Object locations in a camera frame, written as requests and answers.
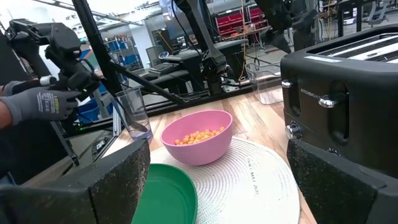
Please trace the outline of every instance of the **silver knob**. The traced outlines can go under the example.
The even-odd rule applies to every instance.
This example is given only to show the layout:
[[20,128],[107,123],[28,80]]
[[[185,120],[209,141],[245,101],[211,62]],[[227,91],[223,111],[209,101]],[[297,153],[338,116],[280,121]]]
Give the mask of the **silver knob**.
[[282,80],[282,83],[280,84],[283,88],[290,88],[293,86],[293,83],[288,81],[288,80]]
[[285,133],[289,139],[298,139],[301,137],[300,128],[295,123],[286,126]]
[[324,108],[334,108],[336,104],[338,104],[337,100],[329,99],[328,95],[321,96],[318,101],[319,105],[323,106]]

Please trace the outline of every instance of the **black toaster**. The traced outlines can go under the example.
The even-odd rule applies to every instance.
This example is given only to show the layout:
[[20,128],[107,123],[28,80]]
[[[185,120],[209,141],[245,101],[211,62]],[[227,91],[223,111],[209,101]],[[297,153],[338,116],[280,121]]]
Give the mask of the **black toaster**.
[[286,55],[286,134],[398,177],[398,25]]

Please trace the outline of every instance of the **white placemat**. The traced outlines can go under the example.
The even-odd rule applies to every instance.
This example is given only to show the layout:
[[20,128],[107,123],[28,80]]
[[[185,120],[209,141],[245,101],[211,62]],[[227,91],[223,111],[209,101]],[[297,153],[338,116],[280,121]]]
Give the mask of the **white placemat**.
[[233,138],[221,158],[204,166],[188,166],[160,148],[151,163],[184,170],[198,194],[197,223],[297,224],[299,191],[290,168],[272,149]]

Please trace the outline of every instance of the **gray work glove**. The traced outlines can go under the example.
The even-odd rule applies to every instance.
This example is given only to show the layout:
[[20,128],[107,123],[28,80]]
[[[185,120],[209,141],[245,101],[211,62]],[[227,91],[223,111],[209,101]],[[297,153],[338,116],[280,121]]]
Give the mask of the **gray work glove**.
[[78,106],[78,91],[49,90],[37,87],[21,93],[0,97],[12,115],[12,125],[28,119],[59,121],[66,119]]
[[12,96],[12,89],[14,88],[14,86],[21,84],[22,82],[20,81],[12,81],[9,82],[7,85],[4,86],[4,89],[2,91],[2,95],[3,96]]

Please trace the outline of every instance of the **green plate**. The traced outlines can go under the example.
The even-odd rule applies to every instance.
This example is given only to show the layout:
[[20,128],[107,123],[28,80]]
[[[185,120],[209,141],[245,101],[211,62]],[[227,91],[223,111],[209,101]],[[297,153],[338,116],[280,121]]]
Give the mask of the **green plate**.
[[151,164],[131,223],[195,223],[197,211],[197,191],[189,176],[173,166]]

